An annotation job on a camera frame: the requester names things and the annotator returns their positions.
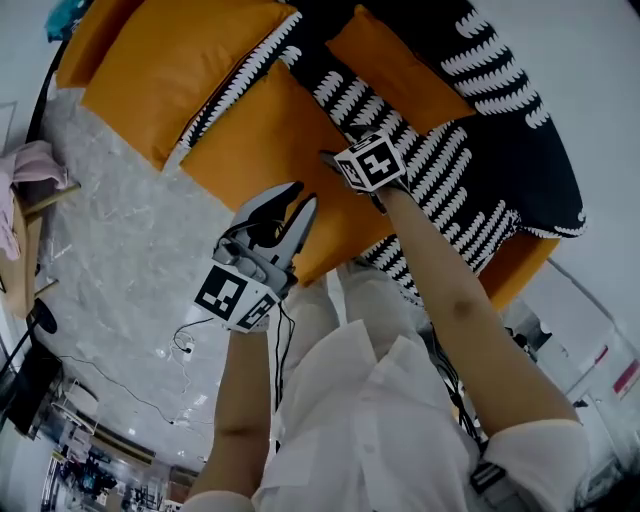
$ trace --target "marble floor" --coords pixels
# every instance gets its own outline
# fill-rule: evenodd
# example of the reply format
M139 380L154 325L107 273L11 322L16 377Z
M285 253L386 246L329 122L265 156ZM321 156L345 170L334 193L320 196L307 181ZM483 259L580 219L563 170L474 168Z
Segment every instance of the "marble floor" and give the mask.
M79 105L81 91L51 96L43 138L82 188L48 212L39 279L60 280L44 297L59 330L44 342L97 394L106 427L197 471L213 438L228 333L188 329L188 362L171 340L197 319L195 277L232 214L180 170L180 154L159 173ZM344 321L335 275L329 288Z

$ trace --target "cable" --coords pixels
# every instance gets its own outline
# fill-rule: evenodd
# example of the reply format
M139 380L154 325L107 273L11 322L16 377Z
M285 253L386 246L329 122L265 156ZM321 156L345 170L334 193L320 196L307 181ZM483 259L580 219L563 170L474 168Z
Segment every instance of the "cable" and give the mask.
M100 375L102 375L105 379L107 379L109 382L115 384L116 386L120 386L122 389L124 389L127 393L129 393L133 398L135 398L138 402L142 403L142 404L146 404L149 407L153 407L156 411L158 411L158 414L160 414L160 416L162 417L162 419L164 421L166 421L167 423L169 423L169 425L173 425L174 422L167 419L167 417L162 413L162 411L160 410L160 408L157 405L154 405L150 402L147 402L146 400L142 400L141 398L138 398L127 386L120 384L118 381L113 380L111 377L108 377L100 368L98 368L98 366L91 362L91 361L84 361L82 359L78 359L77 357L74 356L56 356L58 359L65 359L65 358L69 358L69 359L73 359L74 361L77 361L78 363L83 363L83 364L90 364L91 366L93 366Z
M180 334L181 331L184 331L188 327L193 327L194 325L206 324L207 322L211 322L211 320L214 320L214 317L207 318L206 320L198 320L197 322L191 322L190 324L181 325L176 329L176 332L173 333L173 336L171 338L171 343L173 343L178 350L182 350L182 352L184 352L185 354L188 354L189 350L187 349L187 347L181 347L180 345L178 345L178 341L177 341L178 334ZM191 334L189 334L188 332L185 332L185 334L189 336L191 338L191 341L193 342L193 336L191 336Z
M282 303L280 303L280 318L278 320L278 334L276 338L276 375L273 380L273 412L275 413L278 410L278 406L280 405L280 391L279 391L279 383L280 383L280 326L282 325Z
M284 307L282 306L282 302L280 303L280 320L282 320L282 316L284 315L284 317L289 321L289 339L287 340L287 346L284 349L284 354L282 355L282 359L280 360L280 394L278 397L278 405L280 405L280 402L282 401L282 395L284 393L283 389L284 389L284 361L287 358L287 354L289 353L289 347L291 346L291 338L293 337L293 331L296 328L296 323L295 321L289 316L287 315L287 313L284 310ZM280 341L280 322L278 322L278 341Z

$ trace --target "white wall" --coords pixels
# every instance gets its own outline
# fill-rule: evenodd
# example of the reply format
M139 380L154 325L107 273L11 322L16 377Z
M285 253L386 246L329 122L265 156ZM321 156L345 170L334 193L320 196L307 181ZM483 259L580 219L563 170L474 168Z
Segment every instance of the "white wall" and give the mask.
M11 512L40 512L52 441L22 437L7 421L0 432L0 508Z
M472 2L540 92L582 192L590 229L553 259L640 347L640 18L626 0Z
M7 150L24 142L40 88L59 46L47 42L44 28L57 1L0 0L0 104L16 102ZM4 135L4 126L0 126L0 134Z

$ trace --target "orange sofa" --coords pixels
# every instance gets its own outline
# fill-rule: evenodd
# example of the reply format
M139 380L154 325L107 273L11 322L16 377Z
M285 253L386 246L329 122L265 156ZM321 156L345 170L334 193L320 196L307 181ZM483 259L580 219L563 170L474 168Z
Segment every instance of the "orange sofa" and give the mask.
M62 58L58 86L86 88L83 104L161 170L211 95L293 13L268 0L183 0L179 8L171 0L95 0ZM364 8L327 45L420 133L474 114ZM315 191L324 206L295 262L308 283L391 234L391 226L319 161L320 149L348 143L294 82L284 64L274 65L206 132L183 168L231 209L290 179ZM254 142L250 150L242 150L244 138ZM557 243L518 233L500 247L480 275L497 309Z

